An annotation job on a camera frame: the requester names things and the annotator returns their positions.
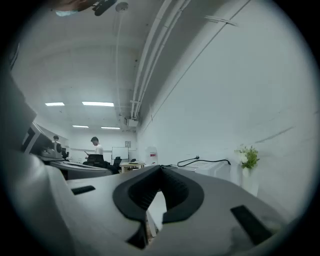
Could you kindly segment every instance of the white pipe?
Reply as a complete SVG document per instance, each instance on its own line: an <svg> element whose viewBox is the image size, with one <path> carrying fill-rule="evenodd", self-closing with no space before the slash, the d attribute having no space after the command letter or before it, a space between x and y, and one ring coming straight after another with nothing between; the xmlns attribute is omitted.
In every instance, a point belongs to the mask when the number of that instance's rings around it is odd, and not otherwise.
<svg viewBox="0 0 320 256"><path fill-rule="evenodd" d="M149 34L147 36L147 39L145 41L145 45L143 47L141 59L139 61L138 71L137 71L136 78L135 78L132 101L136 100L136 94L137 94L137 91L138 91L138 85L139 85L139 81L140 81L140 76L141 76L142 70L144 68L144 64L145 64L145 60L146 60L146 57L147 57L147 53L149 51L150 44L152 42L152 39L154 38L154 35L155 35L156 30L157 30L157 28L159 26L159 23L160 23L162 17L164 16L164 13L166 12L166 10L169 7L171 2L172 2L172 0L165 0L163 2L160 10L158 11L158 13L156 15L156 18L154 19L154 22L152 24L150 32L149 32ZM134 107L135 107L135 103L133 102L132 106L131 106L131 118L133 118L133 116L134 116Z"/></svg>
<svg viewBox="0 0 320 256"><path fill-rule="evenodd" d="M169 38L169 36L170 36L170 34L171 34L172 29L174 28L175 24L177 23L178 19L180 18L181 13L182 13L183 10L188 6L188 4L190 3L190 1L191 1L191 0L186 0L186 1L184 2L184 4L182 5L182 7L181 7L181 8L177 11L177 13L175 14L174 20L173 20L173 22L170 24L170 27L169 27L168 30L167 30L167 33L166 33L165 38L164 38L164 40L163 40L163 43L161 44L160 49L159 49L159 51L158 51L158 53L157 53L157 55L156 55L156 57L155 57L155 60L154 60L154 62L153 62L153 64L152 64L151 71L149 72L149 74L148 74L148 76L147 76L148 78L147 78L147 82L146 82L146 84L145 84L145 88L140 91L140 94L142 94L142 96L141 96L140 100L138 100L140 103L137 105L137 107L136 107L136 109L135 109L135 112L134 112L135 118L137 118L137 115L138 115L138 113L139 113L140 106L141 106L142 101L143 101L143 99L144 99L144 96L145 96L147 87L148 87L148 85L149 85L151 76L152 76L152 74L153 74L153 72L154 72L154 69L155 69L155 66L156 66L156 64L157 64L157 62L158 62L158 59L159 59L159 57L160 57L160 55L161 55L161 52L162 52L162 50L164 49L164 47L165 47L165 45L166 45L166 43L167 43L167 40L168 40L168 38Z"/></svg>
<svg viewBox="0 0 320 256"><path fill-rule="evenodd" d="M120 13L119 15L120 15L120 22L119 22L119 28L118 28L118 34L117 34L117 37L116 37L116 46L115 46L115 83L116 83L116 89L117 89L117 94L118 94L118 106L119 106L120 116L122 116L121 105L120 105L120 97L119 97L118 52L119 52L119 37L120 37L123 14Z"/></svg>
<svg viewBox="0 0 320 256"><path fill-rule="evenodd" d="M150 55L150 57L149 57L149 59L147 61L147 64L146 64L146 69L144 71L144 76L143 76L143 80L142 80L141 87L140 87L138 102L140 102L141 99L142 99L142 94L143 94L143 91L144 91L144 88L145 88L146 80L148 78L151 66L152 66L152 64L153 64L153 62L155 60L156 53L160 48L161 42L163 41L163 39L164 39L164 37L165 37L165 35L167 33L168 28L170 27L171 23L175 19L176 14L179 12L181 7L184 5L185 1L186 0L178 0L178 2L173 7L172 11L170 12L168 18L166 19L164 25L161 28L159 36L156 39L156 42L155 42L155 44L153 46L151 55ZM131 116L132 118L135 118L137 116L137 110L139 108L139 105L140 105L140 103L135 106L135 112L134 112L135 114L133 116Z"/></svg>

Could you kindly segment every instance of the whiteboard stand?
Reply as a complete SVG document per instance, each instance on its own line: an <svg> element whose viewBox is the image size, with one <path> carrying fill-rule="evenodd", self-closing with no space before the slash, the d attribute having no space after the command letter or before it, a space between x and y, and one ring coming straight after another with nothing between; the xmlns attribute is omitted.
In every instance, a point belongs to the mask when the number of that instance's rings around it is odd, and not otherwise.
<svg viewBox="0 0 320 256"><path fill-rule="evenodd" d="M126 146L113 146L111 152L111 164L112 160L115 160L116 157L120 157L122 160L128 159L129 162L129 148Z"/></svg>

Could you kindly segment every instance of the black cable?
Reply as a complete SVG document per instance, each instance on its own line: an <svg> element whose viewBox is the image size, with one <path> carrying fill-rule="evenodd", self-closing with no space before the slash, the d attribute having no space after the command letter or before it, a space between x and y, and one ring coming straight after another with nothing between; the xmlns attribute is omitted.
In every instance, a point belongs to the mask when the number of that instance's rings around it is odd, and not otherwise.
<svg viewBox="0 0 320 256"><path fill-rule="evenodd" d="M189 160L193 160L193 159L197 159L197 158L191 158L191 159L188 159L188 160L180 161L180 162L177 163L177 166L178 166L178 167L185 167L185 166L188 166L188 165L190 165L190 164L192 164L192 163L201 162L201 161L202 161L202 162L209 162L209 163L217 163L217 162L227 161L228 164L231 165L231 163L230 163L229 160L227 160L227 159L222 159L222 160L217 160L217 161L195 160L195 161L189 162L189 163L187 163L187 164L185 164L185 165L179 165L179 164L182 163L182 162L189 161Z"/></svg>

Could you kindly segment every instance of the black rectangular slot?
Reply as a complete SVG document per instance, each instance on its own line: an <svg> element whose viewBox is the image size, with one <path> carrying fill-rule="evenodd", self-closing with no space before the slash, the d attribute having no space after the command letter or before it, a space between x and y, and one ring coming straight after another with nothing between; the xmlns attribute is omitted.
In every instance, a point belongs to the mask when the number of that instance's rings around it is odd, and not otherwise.
<svg viewBox="0 0 320 256"><path fill-rule="evenodd" d="M272 233L244 205L230 211L256 246L272 236Z"/></svg>
<svg viewBox="0 0 320 256"><path fill-rule="evenodd" d="M83 194L83 193L90 192L92 190L95 190L95 187L93 187L93 186L82 186L82 187L76 187L76 188L72 188L71 189L71 191L73 192L73 194L75 196Z"/></svg>

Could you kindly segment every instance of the power cord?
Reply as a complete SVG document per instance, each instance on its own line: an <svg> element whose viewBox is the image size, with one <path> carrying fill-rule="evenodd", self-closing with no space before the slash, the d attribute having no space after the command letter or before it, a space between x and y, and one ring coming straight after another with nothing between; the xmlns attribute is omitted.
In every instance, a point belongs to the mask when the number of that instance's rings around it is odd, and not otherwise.
<svg viewBox="0 0 320 256"><path fill-rule="evenodd" d="M188 166L188 165L190 165L190 164L192 164L192 163L195 163L195 162L217 163L217 162L222 162L222 161L227 161L228 164L231 165L231 163L230 163L229 160L227 160L227 159L222 159L222 160L217 160L217 161L209 161L209 160L199 160L199 158L200 158L200 157L197 155L195 158L191 158L191 159L187 159L187 160L180 161L180 162L177 163L177 166L178 166L178 167L185 167L185 166ZM196 159L196 160L195 160L195 161L192 161L192 162L189 162L189 163L187 163L187 164L185 164L185 165L179 165L179 164L182 163L182 162L190 161L190 160L193 160L193 159Z"/></svg>

